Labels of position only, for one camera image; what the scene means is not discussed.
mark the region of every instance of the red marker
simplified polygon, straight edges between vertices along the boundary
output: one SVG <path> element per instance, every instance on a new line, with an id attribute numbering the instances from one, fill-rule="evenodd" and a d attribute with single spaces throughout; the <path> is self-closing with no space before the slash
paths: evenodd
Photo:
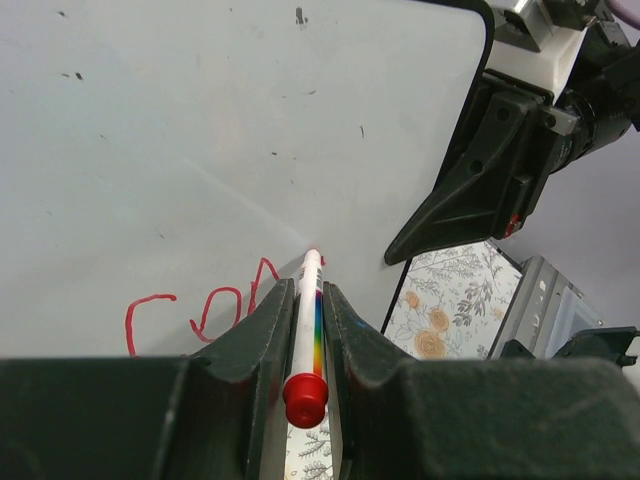
<path id="1" fill-rule="evenodd" d="M 324 372 L 321 259 L 317 250 L 309 250 L 302 263 L 291 330 L 293 349 L 282 392 L 287 420 L 298 428 L 319 425 L 329 398 Z"/>

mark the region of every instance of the floral tablecloth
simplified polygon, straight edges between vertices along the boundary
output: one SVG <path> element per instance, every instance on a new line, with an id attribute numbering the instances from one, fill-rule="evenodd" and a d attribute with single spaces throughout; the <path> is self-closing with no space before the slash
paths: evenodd
<path id="1" fill-rule="evenodd" d="M 520 277 L 489 242 L 416 257 L 384 335 L 420 359 L 484 359 Z M 328 419 L 310 430 L 290 426 L 285 480 L 332 473 Z"/>

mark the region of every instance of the red handwriting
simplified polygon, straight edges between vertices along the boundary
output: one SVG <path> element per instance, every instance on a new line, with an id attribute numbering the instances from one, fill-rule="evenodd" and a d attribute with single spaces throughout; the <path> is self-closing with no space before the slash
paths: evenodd
<path id="1" fill-rule="evenodd" d="M 204 304 L 204 309 L 202 310 L 202 318 L 200 319 L 200 327 L 196 326 L 196 322 L 194 322 L 193 319 L 189 320 L 189 325 L 191 325 L 191 330 L 193 330 L 193 333 L 195 333 L 196 336 L 205 343 L 211 343 L 215 340 L 215 338 L 205 337 L 204 333 L 202 332 L 204 332 L 204 327 L 207 324 L 207 315 L 209 313 L 209 308 L 211 307 L 211 301 L 213 300 L 213 297 L 215 297 L 216 294 L 220 292 L 231 292 L 236 296 L 236 318 L 233 321 L 233 325 L 231 325 L 232 327 L 236 326 L 236 324 L 240 321 L 240 315 L 242 315 L 242 294 L 240 293 L 240 290 L 235 287 L 216 288 L 209 294 L 209 297 L 207 297 L 207 301 Z"/>
<path id="2" fill-rule="evenodd" d="M 256 272 L 256 277 L 252 282 L 250 282 L 251 295 L 249 297 L 249 308 L 247 309 L 247 315 L 252 314 L 253 311 L 256 309 L 256 295 L 258 293 L 258 287 L 260 286 L 260 281 L 261 281 L 261 277 L 262 277 L 262 269 L 263 269 L 264 265 L 266 265 L 269 268 L 269 270 L 271 271 L 271 275 L 272 275 L 273 279 L 276 282 L 278 280 L 280 280 L 280 276 L 278 275 L 278 271 L 273 266 L 273 263 L 271 263 L 271 261 L 269 259 L 267 259 L 267 258 L 264 258 L 264 257 L 261 258 L 260 259 L 260 264 L 258 265 L 258 271 Z M 218 293 L 222 293 L 222 292 L 233 293 L 236 296 L 236 315 L 235 315 L 235 319 L 233 321 L 232 327 L 235 326 L 240 321 L 240 317 L 242 315 L 242 294 L 240 293 L 240 290 L 238 290 L 237 288 L 232 287 L 232 286 L 224 286 L 224 287 L 216 288 L 207 297 L 207 301 L 205 302 L 204 308 L 202 310 L 202 317 L 200 318 L 200 325 L 199 326 L 196 325 L 196 322 L 193 319 L 189 320 L 189 325 L 191 326 L 191 330 L 204 343 L 211 343 L 211 342 L 213 342 L 215 340 L 215 338 L 207 338 L 204 335 L 204 329 L 205 329 L 205 327 L 207 325 L 207 315 L 209 314 L 209 309 L 211 308 L 211 303 L 213 302 L 213 298 Z M 127 314 L 126 314 L 125 319 L 124 319 L 124 330 L 125 330 L 125 337 L 126 337 L 126 340 L 127 340 L 127 349 L 129 350 L 129 355 L 131 355 L 132 357 L 136 356 L 136 347 L 135 347 L 134 340 L 133 340 L 133 313 L 134 313 L 134 310 L 136 309 L 136 307 L 138 305 L 141 305 L 141 304 L 147 303 L 147 302 L 151 302 L 152 300 L 159 300 L 159 299 L 169 299 L 172 302 L 175 302 L 178 299 L 178 297 L 176 297 L 175 295 L 169 294 L 169 293 L 151 295 L 149 297 L 145 297 L 145 298 L 141 298 L 139 300 L 136 300 L 131 305 L 129 305 L 129 307 L 127 308 Z"/>
<path id="3" fill-rule="evenodd" d="M 260 277 L 262 276 L 263 265 L 267 265 L 267 267 L 269 267 L 269 270 L 271 270 L 271 275 L 276 282 L 280 280 L 280 276 L 274 268 L 273 263 L 271 263 L 264 257 L 261 258 L 260 265 L 258 265 L 258 271 L 256 272 L 256 279 L 251 282 L 251 296 L 249 297 L 249 308 L 247 309 L 247 315 L 251 315 L 256 309 L 256 293 L 258 293 L 258 286 L 260 285 Z"/>
<path id="4" fill-rule="evenodd" d="M 132 357 L 136 356 L 136 346 L 133 343 L 133 311 L 138 305 L 161 299 L 167 299 L 175 302 L 178 300 L 178 297 L 171 295 L 170 293 L 158 293 L 156 295 L 150 295 L 148 297 L 141 298 L 140 300 L 136 300 L 129 305 L 129 308 L 127 308 L 127 314 L 124 317 L 124 332 L 127 339 L 127 349 L 129 350 L 129 355 Z"/>

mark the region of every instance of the red scribble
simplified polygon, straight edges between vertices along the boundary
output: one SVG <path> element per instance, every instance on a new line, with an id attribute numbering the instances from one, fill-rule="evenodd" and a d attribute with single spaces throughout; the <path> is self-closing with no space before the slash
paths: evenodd
<path id="1" fill-rule="evenodd" d="M 242 294 L 240 290 L 235 287 L 218 287 L 213 290 L 209 297 L 207 298 L 206 303 L 204 304 L 204 309 L 202 310 L 202 318 L 200 319 L 200 327 L 196 325 L 196 322 L 193 319 L 189 320 L 189 325 L 191 325 L 191 330 L 196 336 L 205 343 L 211 343 L 215 340 L 215 338 L 207 338 L 204 336 L 204 327 L 207 325 L 207 315 L 209 314 L 209 308 L 211 308 L 211 302 L 213 297 L 215 297 L 220 292 L 230 292 L 235 294 L 236 296 L 236 318 L 233 321 L 232 327 L 235 327 L 236 324 L 240 321 L 240 315 L 242 315 Z"/>
<path id="2" fill-rule="evenodd" d="M 127 338 L 127 349 L 129 350 L 129 355 L 132 357 L 136 356 L 136 346 L 133 342 L 133 311 L 136 309 L 138 305 L 142 305 L 143 303 L 151 302 L 152 300 L 163 300 L 168 299 L 172 302 L 175 302 L 178 297 L 172 295 L 170 293 L 158 293 L 156 295 L 151 295 L 149 297 L 144 297 L 139 300 L 136 300 L 129 308 L 127 308 L 127 315 L 124 317 L 124 331 L 125 336 Z"/>
<path id="3" fill-rule="evenodd" d="M 262 276 L 262 266 L 266 265 L 271 270 L 271 275 L 274 280 L 277 282 L 280 280 L 280 275 L 278 275 L 278 271 L 273 266 L 273 263 L 268 258 L 262 257 L 260 259 L 260 265 L 258 265 L 258 271 L 256 272 L 256 278 L 253 282 L 251 282 L 251 296 L 249 297 L 249 308 L 247 309 L 247 315 L 251 315 L 253 311 L 256 309 L 256 294 L 258 293 L 258 286 L 260 285 L 260 277 Z"/>

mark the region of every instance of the rainbow stripe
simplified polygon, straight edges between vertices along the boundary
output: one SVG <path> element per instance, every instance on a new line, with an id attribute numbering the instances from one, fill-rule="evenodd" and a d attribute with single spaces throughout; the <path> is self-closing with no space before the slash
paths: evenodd
<path id="1" fill-rule="evenodd" d="M 322 330 L 322 290 L 316 290 L 316 322 L 313 329 L 313 373 L 322 376 L 324 333 Z"/>

